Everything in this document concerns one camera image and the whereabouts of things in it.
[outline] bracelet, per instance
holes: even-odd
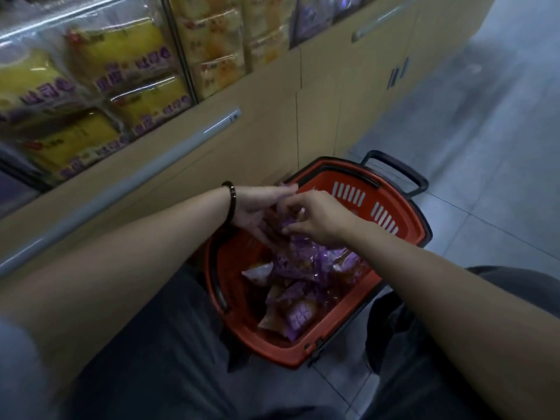
[[[230,190],[230,210],[228,211],[228,216],[226,217],[226,221],[223,225],[229,225],[231,220],[234,218],[235,214],[235,205],[237,204],[237,193],[235,192],[234,183],[231,181],[224,181],[222,186],[227,186]]]

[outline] person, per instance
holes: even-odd
[[[232,223],[265,244],[298,233],[349,247],[394,289],[370,314],[366,349],[380,386],[365,418],[558,416],[555,279],[524,270],[465,270],[358,218],[324,191],[296,190],[238,187],[232,204],[223,186],[125,225],[4,288],[2,417],[238,418],[217,380],[223,348],[208,297],[183,265],[233,205]],[[276,203],[280,210],[304,208],[305,220],[276,230],[273,220],[264,221],[264,210]],[[83,369],[67,405],[56,409],[39,353],[57,353],[61,336],[87,341],[107,318],[117,335]],[[261,418],[343,416],[301,407]]]

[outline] tile floor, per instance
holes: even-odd
[[[433,230],[427,249],[459,265],[560,278],[559,8],[560,0],[496,0],[466,49],[348,154],[361,160],[384,150],[424,174],[430,188],[414,200]],[[370,166],[413,187],[385,166]],[[231,378],[242,414],[328,404],[359,419],[378,383],[362,359],[367,317],[366,310],[312,368],[292,372],[252,360]]]

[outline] red shopping basket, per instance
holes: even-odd
[[[418,185],[403,192],[395,183],[366,167],[370,159],[391,166]],[[334,157],[320,157],[290,177],[299,192],[326,190],[360,218],[374,221],[397,237],[424,247],[432,238],[430,226],[410,199],[428,188],[428,181],[409,166],[377,151],[360,164]],[[330,339],[357,316],[383,288],[382,279],[370,270],[338,305],[308,327],[295,342],[257,327],[264,315],[254,287],[241,271],[270,256],[270,251],[242,230],[216,233],[206,246],[206,282],[216,309],[228,329],[252,351],[284,367],[299,367],[318,358]],[[266,293],[259,295],[264,305]]]

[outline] dark gray pants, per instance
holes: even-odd
[[[475,273],[560,316],[560,282],[527,271],[481,268]],[[69,404],[71,418],[236,419],[216,377],[225,359],[219,320],[193,271],[182,268],[149,304],[85,368]],[[377,355],[380,386],[365,418],[471,419],[489,409],[451,366],[418,319],[404,306]],[[334,420],[329,408],[283,410],[262,420]]]

